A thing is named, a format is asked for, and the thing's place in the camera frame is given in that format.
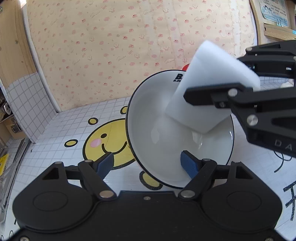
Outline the yellow white ceramic bowl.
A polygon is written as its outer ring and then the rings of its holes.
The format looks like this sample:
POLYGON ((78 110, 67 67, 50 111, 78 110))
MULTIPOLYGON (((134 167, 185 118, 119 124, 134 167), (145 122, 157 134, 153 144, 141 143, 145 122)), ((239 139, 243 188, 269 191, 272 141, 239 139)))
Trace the yellow white ceramic bowl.
POLYGON ((145 79, 132 94, 126 113, 127 140, 138 164, 159 183, 176 189, 191 181, 181 166, 182 151, 226 165, 234 147, 232 116, 201 134, 165 113, 184 74, 183 70, 166 70, 145 79))

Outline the red cylindrical speaker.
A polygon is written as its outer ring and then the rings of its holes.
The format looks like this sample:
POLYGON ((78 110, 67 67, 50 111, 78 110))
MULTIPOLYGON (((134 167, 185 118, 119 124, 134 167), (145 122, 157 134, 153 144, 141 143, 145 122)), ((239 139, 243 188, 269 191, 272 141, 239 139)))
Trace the red cylindrical speaker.
POLYGON ((186 70, 188 69, 188 67, 189 67, 189 64, 186 64, 186 65, 182 68, 182 70, 183 70, 183 71, 186 71, 186 70))

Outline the metal folding rack yellow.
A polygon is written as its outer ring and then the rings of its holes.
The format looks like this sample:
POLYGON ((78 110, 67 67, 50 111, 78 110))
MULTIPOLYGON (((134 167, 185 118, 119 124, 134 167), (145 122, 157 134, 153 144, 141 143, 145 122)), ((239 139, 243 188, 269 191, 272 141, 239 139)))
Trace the metal folding rack yellow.
POLYGON ((1 223, 6 220, 16 175, 30 144, 30 139, 24 138, 15 143, 15 147, 1 150, 1 223))

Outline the white sponge block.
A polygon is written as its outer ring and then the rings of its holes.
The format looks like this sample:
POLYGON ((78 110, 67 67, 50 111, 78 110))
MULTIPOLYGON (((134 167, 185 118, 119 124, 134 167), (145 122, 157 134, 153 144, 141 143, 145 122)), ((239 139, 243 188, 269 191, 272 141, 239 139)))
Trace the white sponge block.
POLYGON ((207 133, 226 119, 229 89, 260 90, 260 79, 245 64, 210 41, 197 49, 165 113, 197 132, 207 133))

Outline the illustrated poster on shelf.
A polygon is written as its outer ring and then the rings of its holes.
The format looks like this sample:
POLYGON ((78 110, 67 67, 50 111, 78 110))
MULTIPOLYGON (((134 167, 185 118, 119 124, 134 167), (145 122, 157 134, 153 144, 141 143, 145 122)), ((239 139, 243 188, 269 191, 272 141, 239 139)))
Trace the illustrated poster on shelf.
POLYGON ((275 22, 278 26, 289 27, 284 0, 260 0, 259 4, 265 19, 275 22))

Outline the wooden shelf unit left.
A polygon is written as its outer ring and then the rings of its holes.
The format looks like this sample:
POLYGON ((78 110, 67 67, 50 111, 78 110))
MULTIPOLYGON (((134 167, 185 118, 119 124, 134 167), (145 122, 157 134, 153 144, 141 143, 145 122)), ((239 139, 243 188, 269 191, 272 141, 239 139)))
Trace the wooden shelf unit left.
POLYGON ((1 90, 18 125, 36 143, 57 113, 32 58, 19 1, 1 1, 1 90))

